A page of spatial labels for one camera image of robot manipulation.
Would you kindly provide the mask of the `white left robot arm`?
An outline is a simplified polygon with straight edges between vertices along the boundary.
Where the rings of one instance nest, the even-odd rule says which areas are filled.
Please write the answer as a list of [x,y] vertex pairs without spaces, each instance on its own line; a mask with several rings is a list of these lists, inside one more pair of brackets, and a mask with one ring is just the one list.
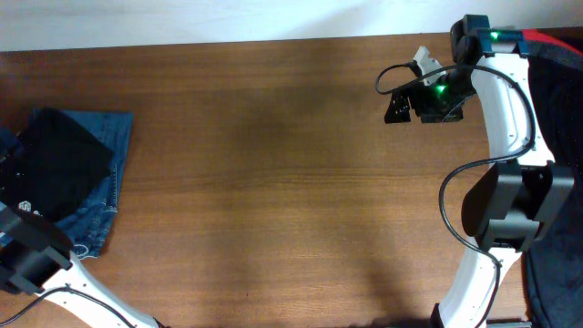
[[10,324],[42,301],[75,315],[90,327],[161,327],[163,324],[118,298],[73,253],[69,238],[40,216],[4,206],[1,232],[11,241],[1,248],[1,290],[36,299]]

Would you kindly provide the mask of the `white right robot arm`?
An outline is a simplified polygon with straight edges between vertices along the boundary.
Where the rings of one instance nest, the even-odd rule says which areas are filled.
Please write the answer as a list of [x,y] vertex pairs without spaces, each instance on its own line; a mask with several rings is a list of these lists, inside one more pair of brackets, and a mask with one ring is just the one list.
[[474,61],[442,66],[426,47],[406,63],[416,78],[388,90],[385,121],[403,123],[409,109],[424,123],[461,119],[472,96],[481,102],[489,156],[452,170],[438,192],[447,228],[448,183],[461,172],[488,168],[463,200],[464,231],[451,234],[465,246],[454,282],[432,312],[433,327],[484,327],[508,270],[541,241],[575,188],[575,176],[557,162],[536,112],[535,66],[518,53],[486,53]]

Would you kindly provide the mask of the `dark green polo shirt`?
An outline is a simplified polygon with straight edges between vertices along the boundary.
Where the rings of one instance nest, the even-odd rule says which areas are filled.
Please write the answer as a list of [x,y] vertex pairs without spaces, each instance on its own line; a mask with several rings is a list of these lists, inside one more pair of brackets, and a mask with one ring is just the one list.
[[44,108],[1,158],[1,202],[62,220],[110,174],[112,158],[113,151],[70,116]]

